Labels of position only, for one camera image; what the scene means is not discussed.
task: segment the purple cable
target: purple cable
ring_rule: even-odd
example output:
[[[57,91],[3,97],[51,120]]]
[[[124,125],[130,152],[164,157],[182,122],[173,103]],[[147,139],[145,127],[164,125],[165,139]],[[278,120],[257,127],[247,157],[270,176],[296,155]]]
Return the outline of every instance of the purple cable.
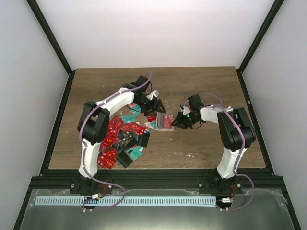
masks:
[[[209,96],[215,97],[215,98],[219,99],[219,101],[220,101],[219,105],[222,105],[222,104],[223,104],[222,99],[219,98],[218,96],[212,94],[212,93],[209,93],[209,92],[202,92],[202,93],[199,93],[198,95],[209,95]]]
[[[244,139],[244,136],[243,136],[243,133],[242,133],[240,127],[239,127],[238,124],[235,122],[235,120],[231,117],[231,115],[230,115],[223,107],[221,107],[220,105],[215,104],[215,105],[213,105],[213,107],[215,107],[215,108],[216,108],[216,107],[217,107],[217,108],[220,108],[220,109],[227,115],[227,117],[228,117],[228,118],[230,119],[230,121],[234,124],[234,126],[236,127],[236,129],[238,130],[238,132],[239,132],[239,134],[240,134],[240,136],[241,136],[241,138],[242,138],[242,147],[241,147],[241,149],[240,149],[240,151],[239,151],[238,157],[236,158],[236,161],[235,161],[235,164],[234,164],[233,171],[234,171],[234,173],[235,173],[235,176],[244,176],[244,177],[246,177],[246,178],[249,180],[249,182],[251,183],[251,187],[252,187],[252,189],[253,189],[253,192],[252,192],[251,198],[249,199],[249,201],[248,201],[247,203],[245,203],[244,205],[242,205],[242,206],[240,206],[240,207],[236,207],[236,208],[232,208],[232,209],[229,209],[229,210],[228,210],[228,211],[236,211],[236,210],[242,209],[242,208],[246,207],[247,205],[249,205],[249,204],[251,203],[251,201],[253,200],[254,195],[255,195],[255,186],[254,186],[253,181],[250,179],[250,177],[248,177],[248,176],[245,175],[245,174],[237,174],[237,173],[236,173],[236,167],[237,167],[237,165],[238,165],[238,162],[239,162],[240,156],[241,156],[241,154],[242,154],[242,151],[243,151],[243,149],[244,149],[244,147],[245,147],[245,139]]]
[[[87,115],[87,117],[85,118],[85,120],[84,120],[84,122],[83,122],[83,124],[82,124],[82,126],[81,126],[80,133],[79,133],[79,140],[80,140],[80,142],[83,143],[84,146],[85,146],[85,148],[84,148],[84,150],[83,150],[83,153],[82,153],[82,156],[81,156],[81,158],[82,158],[82,165],[83,165],[83,170],[84,170],[84,172],[85,172],[92,180],[94,180],[94,181],[96,181],[96,182],[98,182],[98,183],[100,183],[100,184],[107,184],[107,185],[111,185],[111,186],[115,186],[115,187],[121,188],[121,189],[123,190],[123,192],[124,192],[122,198],[121,198],[118,202],[116,202],[115,204],[110,205],[110,206],[105,207],[105,208],[101,208],[101,209],[93,209],[93,211],[102,211],[102,210],[107,210],[107,209],[110,209],[110,208],[115,207],[115,206],[118,205],[120,202],[122,202],[123,199],[125,198],[125,196],[126,196],[126,190],[125,190],[125,188],[124,188],[123,186],[121,186],[121,185],[119,185],[119,184],[114,184],[114,183],[109,183],[109,182],[97,180],[96,178],[94,178],[93,176],[91,176],[90,173],[87,171],[86,166],[85,166],[85,150],[86,150],[87,144],[86,144],[85,141],[82,140],[82,133],[83,133],[85,124],[86,124],[87,121],[91,118],[92,114],[93,114],[98,108],[100,108],[102,105],[104,105],[105,103],[108,103],[110,100],[112,100],[112,99],[115,98],[116,96],[120,95],[121,93],[126,93],[126,92],[130,92],[130,91],[138,90],[138,89],[140,89],[141,87],[143,87],[144,85],[146,85],[146,84],[150,81],[150,79],[152,78],[152,73],[151,73],[150,71],[148,71],[148,72],[146,73],[145,76],[147,76],[147,74],[149,74],[149,77],[148,77],[147,81],[146,81],[144,84],[142,84],[142,85],[140,85],[140,86],[138,86],[138,87],[132,88],[132,89],[127,89],[127,90],[123,90],[122,92],[115,93],[115,94],[111,95],[109,98],[105,99],[105,100],[104,100],[103,102],[101,102],[100,104],[98,104],[98,105]],[[85,208],[84,208],[85,203],[86,203],[86,201],[84,201],[84,203],[82,204],[82,207],[83,207],[84,210],[85,210]]]

